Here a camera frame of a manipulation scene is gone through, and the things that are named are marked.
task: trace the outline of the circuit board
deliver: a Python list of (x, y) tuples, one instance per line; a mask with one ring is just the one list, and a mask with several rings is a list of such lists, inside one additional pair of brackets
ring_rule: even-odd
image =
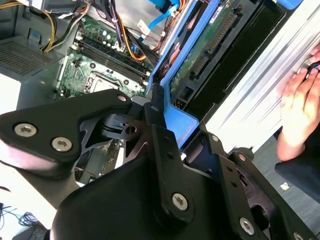
[[(204, 49), (207, 53), (212, 54), (222, 40), (226, 31), (229, 29), (228, 27), (237, 18), (237, 15), (232, 12), (233, 8), (231, 7), (235, 1), (236, 0), (223, 0), (219, 4), (208, 25), (205, 27), (190, 53), (171, 80), (170, 93), (172, 96), (175, 95), (176, 91), (180, 90), (183, 81), (186, 78), (189, 79), (191, 72), (197, 75), (201, 71), (203, 66), (209, 60), (209, 57), (203, 55)], [(226, 18), (225, 26), (217, 32), (219, 26)]]
[(145, 86), (70, 49), (55, 99), (81, 96), (106, 89), (119, 89), (128, 97), (144, 96)]
[[(153, 67), (147, 59), (143, 61), (133, 60), (126, 47), (124, 45), (122, 47), (119, 46), (115, 31), (106, 24), (86, 16), (83, 18), (83, 21), (79, 26), (79, 32), (81, 32), (82, 36), (92, 40), (93, 42), (115, 50), (123, 58), (134, 61), (146, 70), (153, 70)], [(142, 54), (138, 48), (134, 48), (132, 50), (138, 56)]]

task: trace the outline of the screw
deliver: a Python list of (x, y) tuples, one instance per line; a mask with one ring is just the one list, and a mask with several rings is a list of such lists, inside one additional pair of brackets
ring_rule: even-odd
[(51, 145), (58, 152), (67, 152), (72, 148), (72, 142), (65, 137), (56, 137)]
[(151, 108), (152, 108), (153, 110), (155, 110), (156, 112), (159, 112), (159, 109), (158, 109), (156, 106), (151, 106)]
[(294, 232), (294, 233), (293, 233), (293, 236), (294, 236), (294, 239), (295, 239), (295, 240), (304, 240), (299, 233)]
[(238, 154), (238, 157), (239, 157), (242, 161), (245, 161), (245, 160), (246, 160), (246, 157), (243, 156), (242, 154)]
[(119, 95), (118, 99), (121, 100), (122, 102), (127, 101), (127, 99), (124, 96)]
[(173, 194), (172, 202), (181, 211), (185, 211), (188, 208), (187, 199), (180, 193)]
[(247, 220), (244, 217), (241, 217), (240, 220), (240, 225), (242, 227), (242, 229), (249, 234), (250, 236), (252, 236), (253, 234), (255, 234), (255, 229), (254, 226), (252, 226), (251, 222), (249, 222), (249, 220)]
[(216, 135), (212, 134), (211, 137), (215, 142), (219, 142), (219, 138)]
[(37, 129), (29, 123), (21, 123), (15, 126), (14, 132), (21, 137), (29, 138), (37, 133)]

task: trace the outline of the orange wire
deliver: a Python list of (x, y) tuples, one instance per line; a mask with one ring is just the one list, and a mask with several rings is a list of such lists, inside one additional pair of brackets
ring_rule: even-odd
[(121, 25), (121, 28), (122, 28), (122, 31), (123, 31), (123, 38), (124, 38), (124, 41), (125, 41), (125, 45), (126, 45), (126, 48), (128, 49), (131, 57), (137, 61), (142, 61), (146, 58), (145, 55), (143, 56), (136, 56), (132, 51), (131, 51), (131, 47), (129, 45), (129, 41), (128, 41), (128, 37), (127, 37), (127, 33), (126, 33), (126, 29), (125, 29), (125, 26), (120, 18), (120, 16), (118, 16), (118, 20), (120, 22), (120, 25)]
[(77, 10), (76, 12), (77, 12), (77, 13), (83, 13), (83, 12), (86, 10), (86, 8), (87, 8), (87, 7), (85, 6), (84, 8), (82, 8), (82, 9), (80, 9), (80, 10)]

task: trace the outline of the black bracket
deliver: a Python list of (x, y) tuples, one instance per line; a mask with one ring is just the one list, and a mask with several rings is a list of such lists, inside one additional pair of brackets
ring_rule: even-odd
[[(295, 240), (294, 233), (303, 239), (314, 236), (257, 170), (250, 158), (242, 152), (226, 154), (221, 141), (208, 133), (203, 124), (184, 153), (187, 156), (185, 163), (189, 167), (212, 175), (219, 183), (223, 195), (221, 205), (227, 212), (227, 216), (223, 218), (223, 226), (230, 239), (266, 240), (267, 237), (262, 232), (265, 230), (269, 230), (272, 240)], [(256, 209), (265, 212), (266, 224), (261, 223), (263, 220), (257, 217)], [(251, 226), (245, 224), (243, 228), (240, 219), (246, 219)], [(251, 227), (254, 229), (253, 235), (249, 234)]]
[[(188, 224), (195, 214), (193, 199), (184, 180), (175, 135), (167, 130), (161, 101), (156, 102), (157, 106), (151, 102), (137, 106), (119, 90), (111, 89), (3, 114), (0, 159), (42, 177), (64, 178), (89, 149), (113, 138), (125, 140), (127, 160), (149, 158), (157, 219), (171, 227)], [(32, 125), (35, 133), (29, 137), (17, 134), (15, 128), (22, 123)], [(53, 141), (58, 137), (68, 139), (72, 147), (57, 150)], [(183, 210), (173, 203), (177, 193), (187, 201)]]

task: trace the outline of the black mount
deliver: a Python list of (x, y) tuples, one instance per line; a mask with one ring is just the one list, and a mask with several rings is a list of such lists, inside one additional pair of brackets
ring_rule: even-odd
[[(125, 140), (126, 164), (63, 201), (54, 239), (316, 239), (249, 158), (228, 156), (203, 126), (185, 149), (189, 167), (183, 165), (163, 108), (163, 91), (155, 85), (143, 106), (113, 89), (9, 112), (0, 116), (0, 159), (61, 179), (81, 154)], [(33, 125), (36, 134), (16, 134), (21, 123)], [(57, 151), (57, 137), (72, 148)], [(265, 218), (256, 213), (261, 209)]]

